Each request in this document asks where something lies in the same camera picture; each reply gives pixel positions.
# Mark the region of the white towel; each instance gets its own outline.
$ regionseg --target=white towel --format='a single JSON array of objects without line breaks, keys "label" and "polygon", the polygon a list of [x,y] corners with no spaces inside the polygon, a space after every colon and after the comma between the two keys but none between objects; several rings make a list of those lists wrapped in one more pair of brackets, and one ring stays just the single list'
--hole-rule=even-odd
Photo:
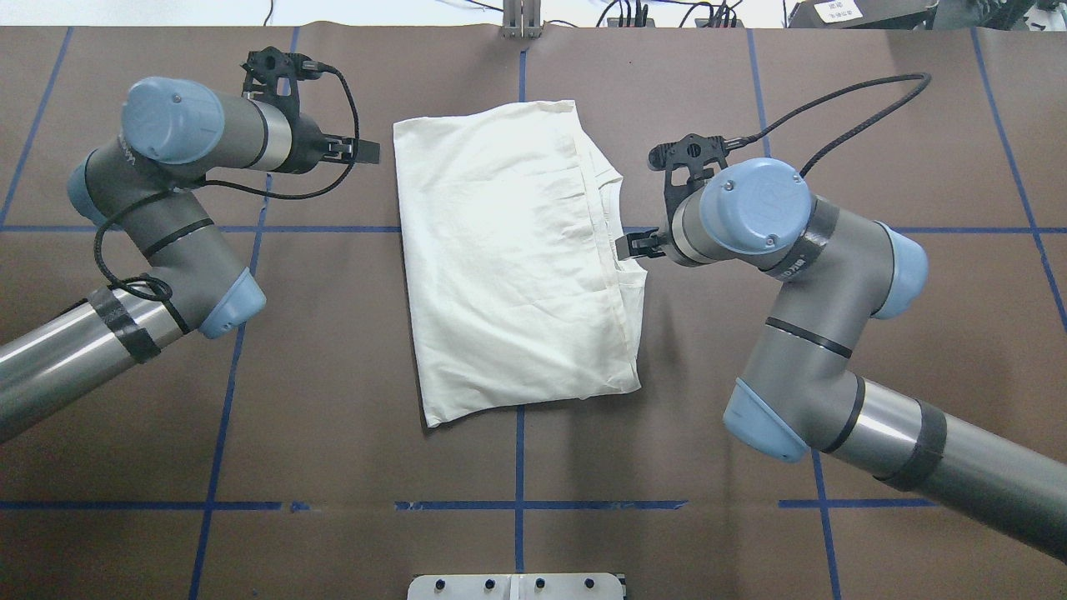
[{"label": "white towel", "polygon": [[646,272],[573,100],[394,126],[426,423],[640,388]]}]

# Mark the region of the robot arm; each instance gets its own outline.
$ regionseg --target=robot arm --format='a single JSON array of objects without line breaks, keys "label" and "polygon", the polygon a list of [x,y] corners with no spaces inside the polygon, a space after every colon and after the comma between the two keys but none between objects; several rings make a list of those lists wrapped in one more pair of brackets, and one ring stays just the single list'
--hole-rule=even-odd
[{"label": "robot arm", "polygon": [[[689,136],[653,149],[652,168],[668,171],[667,223],[619,240],[622,257],[739,259],[783,282],[727,428],[784,461],[813,447],[1067,562],[1067,465],[847,370],[866,321],[903,313],[922,290],[922,248],[813,195],[775,159],[728,167],[705,185],[704,151],[727,147]],[[696,176],[671,186],[684,165]]]},{"label": "robot arm", "polygon": [[[216,167],[306,173],[320,161],[378,162],[379,148],[323,135],[300,113],[297,81],[333,67],[270,47],[250,52],[245,97],[149,77],[123,107],[123,131],[74,171],[68,195],[98,227],[121,225],[152,269],[90,294],[49,323],[0,347],[0,442],[192,330],[216,338],[258,313],[266,297],[191,190]],[[289,94],[277,93],[288,80]],[[346,93],[347,83],[340,77]],[[309,198],[314,194],[276,198]]]}]

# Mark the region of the blue joint cover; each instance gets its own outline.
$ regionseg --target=blue joint cover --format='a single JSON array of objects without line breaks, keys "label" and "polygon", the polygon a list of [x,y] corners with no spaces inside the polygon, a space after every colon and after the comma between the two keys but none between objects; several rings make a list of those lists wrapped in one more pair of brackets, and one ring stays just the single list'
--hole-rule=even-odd
[{"label": "blue joint cover", "polygon": [[784,462],[797,462],[808,444],[747,383],[737,380],[722,423],[740,441]]},{"label": "blue joint cover", "polygon": [[165,164],[207,156],[222,139],[219,96],[188,79],[146,77],[123,105],[123,137],[139,153]]},{"label": "blue joint cover", "polygon": [[712,177],[700,198],[700,220],[727,250],[768,254],[792,244],[811,216],[811,190],[796,169],[752,158]]},{"label": "blue joint cover", "polygon": [[889,234],[889,242],[893,247],[893,282],[889,285],[886,302],[872,316],[891,319],[907,311],[911,301],[922,293],[929,273],[929,260],[918,242],[894,232],[886,223],[876,222]]},{"label": "blue joint cover", "polygon": [[200,332],[204,337],[214,340],[255,316],[266,304],[267,297],[259,289],[259,284],[252,272],[244,269],[222,300],[211,309],[211,314],[200,326]]},{"label": "blue joint cover", "polygon": [[89,219],[94,225],[99,227],[107,220],[93,202],[93,196],[89,195],[89,184],[85,183],[85,164],[89,163],[89,156],[75,167],[74,173],[67,179],[67,198],[79,215]]}]

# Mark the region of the metallic silver tube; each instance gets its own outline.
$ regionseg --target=metallic silver tube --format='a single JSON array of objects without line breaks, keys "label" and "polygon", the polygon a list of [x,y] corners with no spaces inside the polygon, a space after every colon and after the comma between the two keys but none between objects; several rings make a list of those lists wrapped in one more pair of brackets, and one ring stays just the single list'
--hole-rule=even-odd
[{"label": "metallic silver tube", "polygon": [[1067,563],[1067,465],[865,382],[831,456]]},{"label": "metallic silver tube", "polygon": [[[159,302],[113,294],[157,347],[181,337]],[[127,346],[86,302],[0,347],[0,443],[138,364]]]}]

